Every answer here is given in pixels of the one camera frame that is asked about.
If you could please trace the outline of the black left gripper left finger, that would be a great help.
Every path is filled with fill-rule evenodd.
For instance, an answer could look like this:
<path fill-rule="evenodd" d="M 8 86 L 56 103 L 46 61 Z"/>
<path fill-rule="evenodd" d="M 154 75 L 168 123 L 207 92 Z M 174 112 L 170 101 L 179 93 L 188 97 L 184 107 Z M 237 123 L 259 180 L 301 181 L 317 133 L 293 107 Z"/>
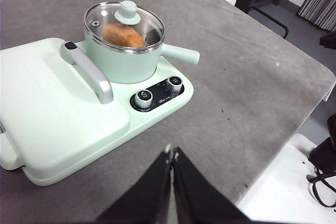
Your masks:
<path fill-rule="evenodd" d="M 167 221 L 171 192 L 171 145 L 98 221 Z"/>

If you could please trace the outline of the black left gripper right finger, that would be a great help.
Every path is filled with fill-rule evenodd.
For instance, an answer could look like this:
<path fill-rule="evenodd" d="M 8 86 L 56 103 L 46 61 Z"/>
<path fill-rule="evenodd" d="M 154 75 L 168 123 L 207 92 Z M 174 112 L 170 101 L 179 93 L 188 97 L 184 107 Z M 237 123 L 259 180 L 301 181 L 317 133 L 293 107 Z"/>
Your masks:
<path fill-rule="evenodd" d="M 212 186 L 181 148 L 172 159 L 174 196 L 179 221 L 248 221 L 234 204 Z"/>

